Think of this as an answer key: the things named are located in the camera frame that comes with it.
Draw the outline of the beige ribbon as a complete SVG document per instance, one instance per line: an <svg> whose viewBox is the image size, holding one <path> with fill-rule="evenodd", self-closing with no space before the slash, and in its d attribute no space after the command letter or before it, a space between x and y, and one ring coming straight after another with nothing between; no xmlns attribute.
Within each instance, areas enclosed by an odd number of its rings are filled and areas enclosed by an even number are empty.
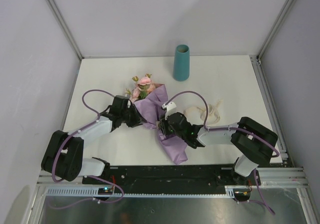
<svg viewBox="0 0 320 224"><path fill-rule="evenodd" d="M212 126L217 124L221 120L221 116L219 114L219 107L223 103L223 100L218 100L215 104L208 104L208 117L206 120L206 124L208 126ZM191 117L192 114L199 114L199 118L204 121L206 117L206 107L199 106L191 106L183 111L183 114L188 118Z"/></svg>

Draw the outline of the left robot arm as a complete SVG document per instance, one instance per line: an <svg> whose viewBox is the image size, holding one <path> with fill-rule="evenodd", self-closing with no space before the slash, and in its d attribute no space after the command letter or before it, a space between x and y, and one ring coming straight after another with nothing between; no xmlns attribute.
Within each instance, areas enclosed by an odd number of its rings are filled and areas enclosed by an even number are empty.
<svg viewBox="0 0 320 224"><path fill-rule="evenodd" d="M71 132L55 131L41 162L41 168L61 180L93 176L100 184L110 180L110 164L99 158L85 158L84 149L97 138L109 134L123 123L134 128L147 121L131 101L117 95L112 105L97 114L94 121Z"/></svg>

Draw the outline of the purple wrapping paper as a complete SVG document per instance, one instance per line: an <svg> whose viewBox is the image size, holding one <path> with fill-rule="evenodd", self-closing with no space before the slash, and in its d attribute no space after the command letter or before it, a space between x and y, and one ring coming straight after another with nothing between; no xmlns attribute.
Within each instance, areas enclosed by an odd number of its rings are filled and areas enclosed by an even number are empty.
<svg viewBox="0 0 320 224"><path fill-rule="evenodd" d="M156 130L157 143L166 153L167 157L175 164L179 165L188 160L186 155L187 144L176 135L165 136L158 128L160 117L165 114L162 110L162 105L165 104L169 98L164 84L156 84L155 90L142 100L132 99L138 112L146 120L144 126L147 129Z"/></svg>

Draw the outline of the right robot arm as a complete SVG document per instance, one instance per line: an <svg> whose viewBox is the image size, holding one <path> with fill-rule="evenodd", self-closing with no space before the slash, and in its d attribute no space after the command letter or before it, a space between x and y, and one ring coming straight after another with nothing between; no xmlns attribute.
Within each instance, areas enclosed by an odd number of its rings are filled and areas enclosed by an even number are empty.
<svg viewBox="0 0 320 224"><path fill-rule="evenodd" d="M249 117L226 126L206 128L191 124L180 112L163 115L158 124L165 137L174 136L193 149L210 145L234 145L242 155L235 161L230 178L242 185L258 166L268 165L280 156L276 149L278 135Z"/></svg>

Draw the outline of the pink flower bouquet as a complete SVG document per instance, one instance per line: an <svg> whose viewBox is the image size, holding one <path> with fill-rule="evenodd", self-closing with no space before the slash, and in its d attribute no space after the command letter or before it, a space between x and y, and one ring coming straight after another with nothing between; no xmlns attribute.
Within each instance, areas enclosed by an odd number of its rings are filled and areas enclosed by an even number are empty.
<svg viewBox="0 0 320 224"><path fill-rule="evenodd" d="M156 89L156 84L152 81L152 75L147 73L144 77L132 77L134 81L134 89L127 89L125 94L129 96L132 103L145 99L151 92Z"/></svg>

